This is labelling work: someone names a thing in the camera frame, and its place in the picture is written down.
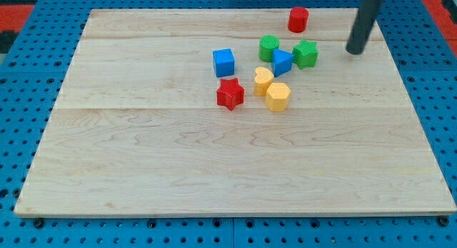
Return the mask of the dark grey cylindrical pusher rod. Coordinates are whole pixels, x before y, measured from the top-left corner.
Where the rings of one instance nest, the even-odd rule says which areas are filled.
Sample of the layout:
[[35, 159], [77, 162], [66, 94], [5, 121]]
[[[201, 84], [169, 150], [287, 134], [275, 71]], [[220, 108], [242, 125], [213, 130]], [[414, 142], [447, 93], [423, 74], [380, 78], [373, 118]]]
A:
[[363, 53], [382, 3], [383, 0], [361, 0], [346, 44], [348, 53]]

